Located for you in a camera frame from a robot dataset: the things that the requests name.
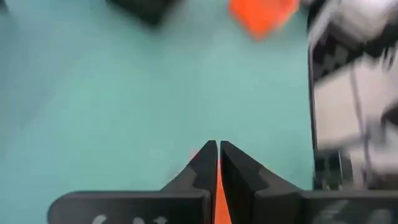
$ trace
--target teal table surface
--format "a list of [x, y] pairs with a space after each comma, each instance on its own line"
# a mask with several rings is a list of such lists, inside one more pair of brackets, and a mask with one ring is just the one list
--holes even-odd
[[75, 190], [156, 190], [208, 139], [310, 189], [306, 15], [262, 42], [226, 0], [149, 30], [103, 0], [0, 12], [0, 223], [46, 223]]

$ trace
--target teal surface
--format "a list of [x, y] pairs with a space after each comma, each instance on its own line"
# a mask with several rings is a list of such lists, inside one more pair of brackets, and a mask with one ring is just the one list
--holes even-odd
[[226, 0], [150, 31], [103, 0], [0, 15], [0, 223], [46, 223], [74, 190], [155, 190], [208, 139], [309, 189], [306, 16], [252, 41]]

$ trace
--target orange block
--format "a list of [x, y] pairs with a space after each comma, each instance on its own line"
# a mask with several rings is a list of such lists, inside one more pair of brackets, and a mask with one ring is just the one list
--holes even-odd
[[257, 40], [283, 25], [299, 8], [298, 0], [230, 0], [232, 15]]
[[216, 196], [216, 213], [215, 224], [231, 224], [228, 206], [225, 199], [223, 181], [221, 180], [220, 161], [218, 161], [217, 170], [217, 196]]

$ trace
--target orange object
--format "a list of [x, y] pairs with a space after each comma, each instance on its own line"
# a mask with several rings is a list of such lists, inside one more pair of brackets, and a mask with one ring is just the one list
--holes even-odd
[[283, 25], [299, 8], [298, 0], [230, 0], [229, 10], [257, 40]]
[[216, 213], [215, 224], [231, 224], [228, 206], [225, 199], [223, 181], [221, 180], [220, 160], [217, 168], [217, 195], [216, 195]]

